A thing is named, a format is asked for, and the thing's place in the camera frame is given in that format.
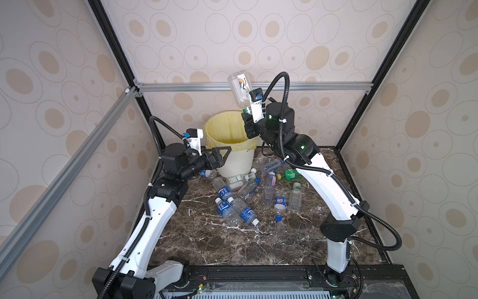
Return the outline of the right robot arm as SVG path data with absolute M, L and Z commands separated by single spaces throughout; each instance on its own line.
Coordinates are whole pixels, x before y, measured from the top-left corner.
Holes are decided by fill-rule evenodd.
M 252 88 L 245 72 L 237 74 L 230 86 L 239 100 L 246 103 L 242 118 L 247 137 L 260 137 L 277 157 L 308 181 L 329 208 L 329 214 L 320 226 L 327 240 L 324 275 L 336 279 L 344 276 L 351 260 L 351 245 L 355 241 L 384 251 L 396 251 L 402 247 L 399 233 L 372 214 L 367 201 L 357 199 L 347 190 L 312 138 L 296 133 L 295 111 L 288 105 L 290 76 L 287 72 L 279 73 L 267 90 Z M 364 216 L 389 230 L 395 237 L 395 244 L 381 245 L 357 237 L 355 234 Z

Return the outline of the clear bottle green white label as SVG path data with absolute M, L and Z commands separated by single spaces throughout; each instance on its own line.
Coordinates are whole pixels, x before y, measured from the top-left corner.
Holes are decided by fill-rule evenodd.
M 250 108 L 251 82 L 245 71 L 235 72 L 228 76 L 228 83 L 236 104 L 242 109 Z

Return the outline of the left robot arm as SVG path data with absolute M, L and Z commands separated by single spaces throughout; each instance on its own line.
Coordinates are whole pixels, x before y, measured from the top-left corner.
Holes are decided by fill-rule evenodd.
M 221 168 L 232 149 L 216 147 L 199 153 L 182 143 L 168 145 L 160 155 L 163 175 L 148 184 L 144 213 L 121 252 L 108 268 L 99 268 L 92 283 L 100 299 L 157 299 L 171 284 L 187 284 L 188 262 L 167 260 L 149 269 L 164 228 L 188 191 L 188 181 L 202 171 Z

